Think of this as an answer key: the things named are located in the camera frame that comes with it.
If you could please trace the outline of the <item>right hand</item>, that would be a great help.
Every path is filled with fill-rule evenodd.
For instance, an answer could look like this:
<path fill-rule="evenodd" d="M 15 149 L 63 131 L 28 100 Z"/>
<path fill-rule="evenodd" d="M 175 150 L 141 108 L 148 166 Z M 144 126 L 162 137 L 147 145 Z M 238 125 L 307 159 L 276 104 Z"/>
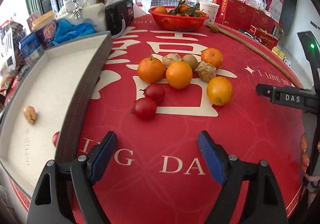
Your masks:
<path fill-rule="evenodd" d="M 308 180 L 308 182 L 309 182 L 308 183 L 308 191 L 310 191 L 311 193 L 317 193 L 319 191 L 319 187 L 313 188 L 312 184 L 314 186 L 319 185 L 319 174 L 308 175 L 306 173 L 306 170 L 307 170 L 309 163 L 310 163 L 310 156 L 307 152 L 308 142 L 306 140 L 305 133 L 302 134 L 302 136 L 301 136 L 299 147 L 300 147 L 300 152 L 301 152 L 300 169 L 301 169 L 302 173 L 304 174 L 304 178 L 306 180 Z"/>

